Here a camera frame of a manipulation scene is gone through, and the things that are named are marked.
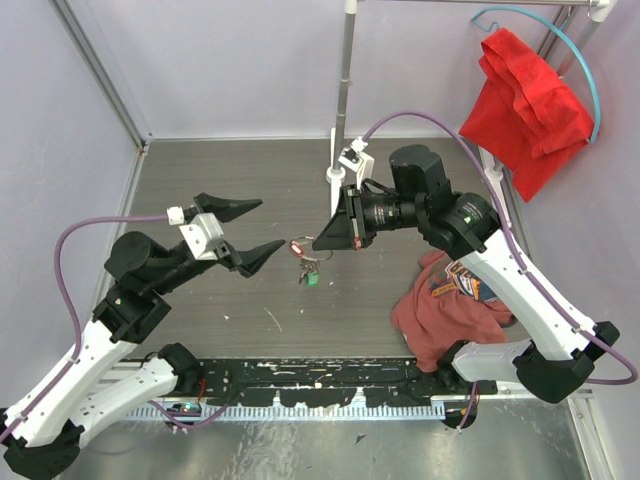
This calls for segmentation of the metal keyring with keys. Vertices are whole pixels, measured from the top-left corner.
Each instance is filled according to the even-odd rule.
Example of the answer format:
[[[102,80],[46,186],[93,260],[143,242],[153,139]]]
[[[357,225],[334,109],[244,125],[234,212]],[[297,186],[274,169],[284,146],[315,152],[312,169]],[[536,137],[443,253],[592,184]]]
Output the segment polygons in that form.
[[[332,250],[329,250],[328,254],[324,257],[314,257],[311,255],[311,246],[314,242],[315,238],[312,236],[298,236],[290,241],[296,241],[300,244],[301,248],[304,250],[304,256],[302,258],[296,257],[289,249],[291,254],[293,254],[299,260],[299,278],[298,283],[300,285],[306,285],[308,287],[317,286],[319,283],[319,268],[320,264],[329,261],[334,253]]]

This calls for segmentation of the red tagged key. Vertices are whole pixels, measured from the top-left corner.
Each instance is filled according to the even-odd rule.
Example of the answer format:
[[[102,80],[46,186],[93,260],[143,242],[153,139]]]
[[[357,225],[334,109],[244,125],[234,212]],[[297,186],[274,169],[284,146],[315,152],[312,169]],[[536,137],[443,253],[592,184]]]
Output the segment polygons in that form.
[[[302,258],[304,256],[304,250],[301,248],[300,244],[296,241],[289,242],[289,249],[298,258]]]

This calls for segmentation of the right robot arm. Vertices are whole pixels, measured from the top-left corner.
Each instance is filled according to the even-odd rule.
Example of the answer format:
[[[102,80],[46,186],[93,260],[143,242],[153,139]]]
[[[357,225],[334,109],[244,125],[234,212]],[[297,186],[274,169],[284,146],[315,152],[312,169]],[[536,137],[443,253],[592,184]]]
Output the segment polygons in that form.
[[[529,337],[488,344],[468,334],[457,339],[437,360],[440,385],[449,393],[479,381],[518,382],[556,404],[585,384],[618,340],[618,329],[575,310],[520,251],[487,200],[452,190],[440,156],[427,146],[401,147],[389,165],[391,188],[371,179],[341,187],[313,249],[361,250],[379,232],[414,228],[497,295]]]

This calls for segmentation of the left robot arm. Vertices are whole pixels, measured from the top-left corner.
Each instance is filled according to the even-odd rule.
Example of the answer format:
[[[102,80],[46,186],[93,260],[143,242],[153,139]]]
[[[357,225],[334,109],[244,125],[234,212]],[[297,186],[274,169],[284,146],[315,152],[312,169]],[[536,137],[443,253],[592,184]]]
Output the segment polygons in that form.
[[[276,240],[238,251],[226,240],[223,224],[261,203],[201,193],[188,208],[114,218],[116,224],[166,223],[178,228],[182,239],[166,248],[141,231],[121,235],[104,264],[114,283],[85,324],[79,321],[63,279],[62,248],[75,231],[109,220],[91,218],[63,231],[54,249],[54,273],[72,318],[74,343],[29,393],[1,412],[3,458],[15,474],[53,479],[98,434],[134,408],[171,393],[188,396],[202,387],[200,361],[185,346],[173,343],[127,377],[102,390],[95,388],[169,314],[165,295],[215,266],[250,278],[283,246],[283,241]]]

